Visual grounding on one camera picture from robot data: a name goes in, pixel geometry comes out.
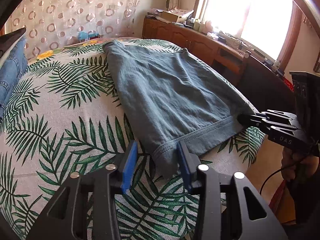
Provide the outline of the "right hand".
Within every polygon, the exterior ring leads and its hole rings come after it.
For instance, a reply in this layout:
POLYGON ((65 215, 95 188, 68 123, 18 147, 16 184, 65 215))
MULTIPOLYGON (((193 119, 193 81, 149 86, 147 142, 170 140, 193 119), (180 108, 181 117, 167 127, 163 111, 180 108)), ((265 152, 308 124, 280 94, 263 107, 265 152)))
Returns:
POLYGON ((283 148, 282 155, 281 175, 286 181, 296 178, 310 178, 319 169, 319 157, 305 156, 288 148, 283 148))

